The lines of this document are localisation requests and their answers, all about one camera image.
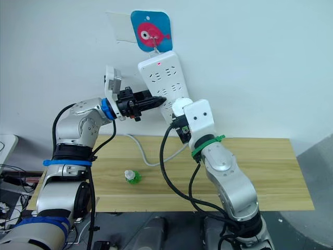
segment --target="power outlet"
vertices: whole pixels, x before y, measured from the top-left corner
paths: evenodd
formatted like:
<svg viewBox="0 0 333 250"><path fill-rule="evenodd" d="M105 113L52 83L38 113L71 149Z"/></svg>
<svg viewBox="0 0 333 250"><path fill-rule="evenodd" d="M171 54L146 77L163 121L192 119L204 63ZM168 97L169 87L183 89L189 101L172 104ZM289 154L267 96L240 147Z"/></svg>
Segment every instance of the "power outlet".
<svg viewBox="0 0 333 250"><path fill-rule="evenodd" d="M159 108L168 124L172 122L172 104L177 98L188 97L178 56L173 51L142 61L139 72L153 96L166 98Z"/></svg>

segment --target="green bottle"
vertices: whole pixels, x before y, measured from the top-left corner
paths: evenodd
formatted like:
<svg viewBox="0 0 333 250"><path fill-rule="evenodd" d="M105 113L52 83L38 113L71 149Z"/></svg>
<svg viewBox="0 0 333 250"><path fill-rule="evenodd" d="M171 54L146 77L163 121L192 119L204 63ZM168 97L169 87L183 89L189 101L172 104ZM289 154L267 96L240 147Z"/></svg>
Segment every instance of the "green bottle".
<svg viewBox="0 0 333 250"><path fill-rule="evenodd" d="M141 180L141 174L138 171L126 170L125 171L126 181L130 184L137 184Z"/></svg>

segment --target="power strip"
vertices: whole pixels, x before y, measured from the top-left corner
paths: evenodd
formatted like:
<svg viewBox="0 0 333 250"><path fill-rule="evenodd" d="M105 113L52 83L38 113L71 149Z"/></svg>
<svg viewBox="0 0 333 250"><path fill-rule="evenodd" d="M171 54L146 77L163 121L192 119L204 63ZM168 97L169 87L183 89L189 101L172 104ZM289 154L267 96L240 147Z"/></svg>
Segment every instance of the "power strip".
<svg viewBox="0 0 333 250"><path fill-rule="evenodd" d="M187 87L178 56L165 52L138 64L139 72L152 96L166 97L159 108L165 119L172 122L172 104L177 98L188 97Z"/></svg>

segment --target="blue strap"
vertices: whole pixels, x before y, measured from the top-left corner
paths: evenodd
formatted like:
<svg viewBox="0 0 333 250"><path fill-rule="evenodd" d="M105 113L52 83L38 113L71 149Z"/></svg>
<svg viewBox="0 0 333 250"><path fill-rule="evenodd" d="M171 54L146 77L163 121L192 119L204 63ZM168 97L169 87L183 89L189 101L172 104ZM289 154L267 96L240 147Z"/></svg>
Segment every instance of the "blue strap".
<svg viewBox="0 0 333 250"><path fill-rule="evenodd" d="M44 166L50 166L54 164L71 164L71 165L81 165L81 166L92 166L91 161L87 160L45 160L43 161Z"/></svg>
<svg viewBox="0 0 333 250"><path fill-rule="evenodd" d="M53 225L59 227L63 231L63 234L65 236L65 242L67 241L68 231L71 227L71 225L69 223L69 220L67 218L65 218L65 217L52 217L52 216L31 217L31 218L28 218L28 219L23 219L15 227L19 227L21 225L31 224L31 223L49 223L49 224L53 224Z"/></svg>
<svg viewBox="0 0 333 250"><path fill-rule="evenodd" d="M102 105L101 105L101 110L104 112L107 118L110 120L114 120L114 117L112 116L111 110L109 108L108 102L106 98L102 99Z"/></svg>

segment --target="green cable tie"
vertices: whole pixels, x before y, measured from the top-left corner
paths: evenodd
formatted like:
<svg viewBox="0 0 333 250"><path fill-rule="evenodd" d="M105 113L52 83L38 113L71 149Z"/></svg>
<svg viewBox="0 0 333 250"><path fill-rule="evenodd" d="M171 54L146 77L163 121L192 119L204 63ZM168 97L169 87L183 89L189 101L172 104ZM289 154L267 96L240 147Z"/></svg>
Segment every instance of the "green cable tie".
<svg viewBox="0 0 333 250"><path fill-rule="evenodd" d="M197 147L195 150L192 151L192 158L195 160L196 155L198 153L200 153L206 146L208 146L209 144L212 144L214 142L221 142L223 138L225 138L225 135L222 134L220 136L215 137L214 139L205 141L199 147Z"/></svg>

